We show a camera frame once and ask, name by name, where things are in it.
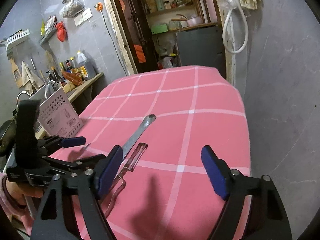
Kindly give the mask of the person's left hand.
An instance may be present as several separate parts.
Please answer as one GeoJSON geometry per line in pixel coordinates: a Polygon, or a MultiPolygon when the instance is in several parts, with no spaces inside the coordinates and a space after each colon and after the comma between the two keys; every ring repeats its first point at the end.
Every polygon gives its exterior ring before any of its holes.
{"type": "Polygon", "coordinates": [[[19,204],[25,206],[27,204],[26,197],[41,198],[43,191],[30,185],[17,184],[16,182],[5,182],[6,188],[10,196],[19,204]]]}

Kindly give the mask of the pink sleeved forearm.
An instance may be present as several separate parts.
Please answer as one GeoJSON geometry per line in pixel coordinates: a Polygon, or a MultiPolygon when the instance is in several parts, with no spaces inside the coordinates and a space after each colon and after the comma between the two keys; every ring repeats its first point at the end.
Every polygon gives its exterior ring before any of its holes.
{"type": "Polygon", "coordinates": [[[1,206],[7,216],[19,217],[19,220],[23,223],[27,233],[31,233],[33,219],[30,216],[27,206],[18,204],[14,198],[9,194],[7,186],[7,175],[1,173],[1,206]]]}

